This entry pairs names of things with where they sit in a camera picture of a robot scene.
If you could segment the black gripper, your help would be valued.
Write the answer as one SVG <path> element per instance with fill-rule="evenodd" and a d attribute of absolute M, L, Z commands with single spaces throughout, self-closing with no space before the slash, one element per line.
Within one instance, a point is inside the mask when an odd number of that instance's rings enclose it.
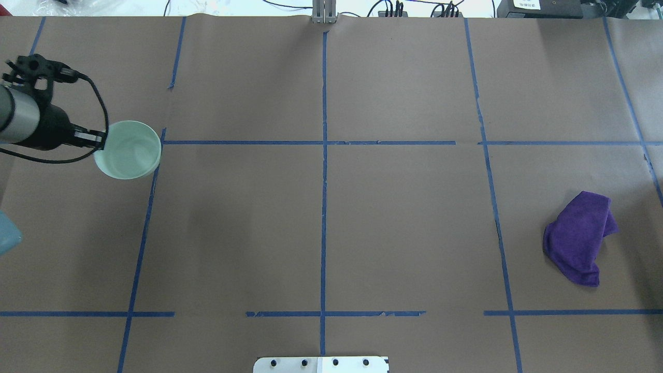
<path fill-rule="evenodd" d="M 63 62 L 40 54 L 6 61 L 3 74 L 3 142 L 40 151 L 59 146 L 103 150 L 107 132 L 76 127 L 52 104 L 55 83 L 74 83 L 78 74 Z"/>

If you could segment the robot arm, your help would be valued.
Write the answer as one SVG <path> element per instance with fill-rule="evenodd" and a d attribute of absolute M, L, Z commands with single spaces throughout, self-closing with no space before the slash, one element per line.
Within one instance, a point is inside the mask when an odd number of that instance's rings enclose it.
<path fill-rule="evenodd" d="M 5 62 L 9 73 L 2 74 L 1 135 L 2 143 L 38 151 L 59 146 L 88 148 L 72 159 L 41 159 L 2 148 L 2 154 L 39 164 L 64 165 L 80 162 L 104 150 L 110 132 L 109 114 L 92 78 L 64 62 L 45 59 L 40 54 L 18 56 Z M 104 130 L 86 129 L 71 122 L 64 109 L 52 104 L 56 83 L 90 85 L 101 106 Z"/>

